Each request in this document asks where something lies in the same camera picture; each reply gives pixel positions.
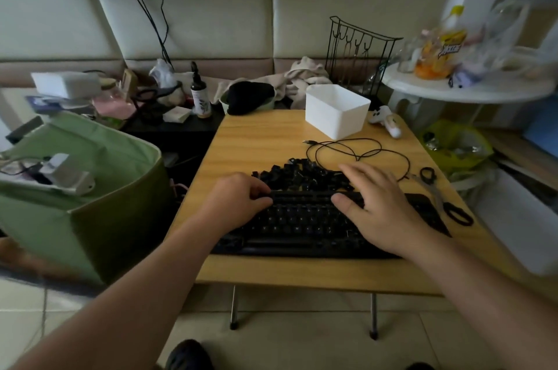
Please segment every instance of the person's left hand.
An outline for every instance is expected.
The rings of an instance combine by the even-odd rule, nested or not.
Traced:
[[[224,235],[250,221],[255,214],[273,204],[271,189],[260,179],[245,173],[233,173],[217,181],[196,217]]]

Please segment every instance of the scissors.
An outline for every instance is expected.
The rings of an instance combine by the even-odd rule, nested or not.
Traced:
[[[417,175],[410,175],[416,182],[421,184],[426,190],[432,194],[434,198],[434,205],[439,212],[445,211],[448,217],[460,224],[461,226],[472,226],[474,223],[473,218],[469,213],[462,208],[443,200],[442,192],[436,188],[436,171],[433,168],[422,168],[420,170],[420,177]]]

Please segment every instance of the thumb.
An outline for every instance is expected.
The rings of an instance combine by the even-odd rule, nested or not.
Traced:
[[[269,206],[273,204],[273,199],[271,197],[261,197],[255,200],[252,200],[252,205],[254,207],[254,213],[259,213],[262,210],[265,210]]]
[[[347,216],[357,227],[366,225],[368,212],[362,210],[346,195],[341,193],[333,194],[331,196],[331,202],[337,207],[337,210]]]

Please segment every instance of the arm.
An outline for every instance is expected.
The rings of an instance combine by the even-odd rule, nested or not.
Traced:
[[[14,365],[14,370],[150,370],[219,238],[272,203],[245,174],[221,179],[195,216]]]
[[[537,370],[558,363],[558,308],[433,231],[408,204],[392,174],[363,164],[340,165],[361,192],[364,209],[343,194],[331,200],[376,246],[424,270],[506,368]]]

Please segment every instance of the yellow bottle cap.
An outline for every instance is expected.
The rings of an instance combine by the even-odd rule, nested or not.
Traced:
[[[463,9],[465,7],[463,5],[457,5],[451,8],[451,13],[450,15],[458,15],[461,16],[461,14],[463,13]]]

